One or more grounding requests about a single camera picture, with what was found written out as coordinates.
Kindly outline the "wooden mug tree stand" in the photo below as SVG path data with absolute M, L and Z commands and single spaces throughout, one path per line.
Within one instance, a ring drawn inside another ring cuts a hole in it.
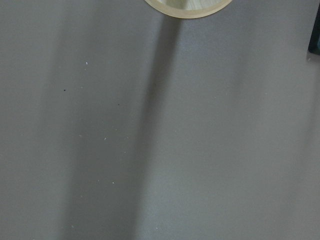
M 170 17 L 198 19 L 217 13 L 227 7 L 232 0 L 145 0 L 145 2 Z

